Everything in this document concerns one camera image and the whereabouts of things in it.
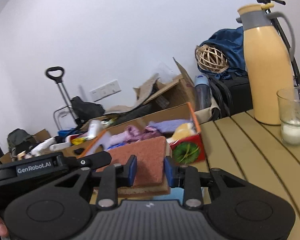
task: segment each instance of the glass cup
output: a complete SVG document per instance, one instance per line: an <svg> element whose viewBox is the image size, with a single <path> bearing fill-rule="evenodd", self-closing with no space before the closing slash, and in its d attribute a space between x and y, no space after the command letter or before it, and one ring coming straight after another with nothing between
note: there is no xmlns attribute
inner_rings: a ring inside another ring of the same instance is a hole
<svg viewBox="0 0 300 240"><path fill-rule="evenodd" d="M300 144L300 88L285 88L277 92L282 141Z"/></svg>

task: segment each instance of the gray thermos handle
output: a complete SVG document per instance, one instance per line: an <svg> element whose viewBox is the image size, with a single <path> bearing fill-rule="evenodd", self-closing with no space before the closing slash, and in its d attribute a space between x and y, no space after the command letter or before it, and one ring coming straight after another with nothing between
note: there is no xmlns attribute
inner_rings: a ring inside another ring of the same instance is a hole
<svg viewBox="0 0 300 240"><path fill-rule="evenodd" d="M290 54L290 60L292 61L294 58L294 52L296 51L296 38L294 36L294 31L293 31L293 28L292 28L289 20L282 12L267 13L266 16L269 20L271 20L273 18L282 17L286 21L289 31L290 31L290 34L291 34L291 48L289 49L289 54Z"/></svg>

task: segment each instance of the gray textured grip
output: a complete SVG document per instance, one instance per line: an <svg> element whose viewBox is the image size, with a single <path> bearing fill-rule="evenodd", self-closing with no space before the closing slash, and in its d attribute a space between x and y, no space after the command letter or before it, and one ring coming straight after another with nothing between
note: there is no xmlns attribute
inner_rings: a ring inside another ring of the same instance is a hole
<svg viewBox="0 0 300 240"><path fill-rule="evenodd" d="M293 61L294 53L296 51L296 38L294 36L294 31L293 31L293 28L292 28L292 25L291 25L290 21L288 20L288 18L282 12L267 13L266 16L267 16L268 19L281 17L286 21L287 26L288 26L289 31L290 31L290 35L291 35L291 48L289 50L289 55L290 55L290 60Z"/></svg>
<svg viewBox="0 0 300 240"><path fill-rule="evenodd" d="M91 225L72 240L226 240L198 211L178 201L123 200L112 211L101 211Z"/></svg>

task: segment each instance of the wall switch panel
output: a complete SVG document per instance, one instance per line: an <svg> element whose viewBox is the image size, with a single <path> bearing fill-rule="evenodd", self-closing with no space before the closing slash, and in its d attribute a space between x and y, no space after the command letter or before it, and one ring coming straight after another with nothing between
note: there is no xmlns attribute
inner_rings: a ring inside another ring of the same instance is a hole
<svg viewBox="0 0 300 240"><path fill-rule="evenodd" d="M119 83L117 80L112 81L102 87L96 88L90 91L90 95L93 101L98 101L102 98L105 98L109 95L118 93L121 91Z"/></svg>

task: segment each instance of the wooden table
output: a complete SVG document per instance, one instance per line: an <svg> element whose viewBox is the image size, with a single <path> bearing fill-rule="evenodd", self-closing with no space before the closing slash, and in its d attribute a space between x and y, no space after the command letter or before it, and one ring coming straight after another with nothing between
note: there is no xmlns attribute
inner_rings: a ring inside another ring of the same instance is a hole
<svg viewBox="0 0 300 240"><path fill-rule="evenodd" d="M296 212L289 240L300 240L300 146L281 141L280 126L264 125L253 110L201 125L207 159L193 166L218 167L288 201Z"/></svg>

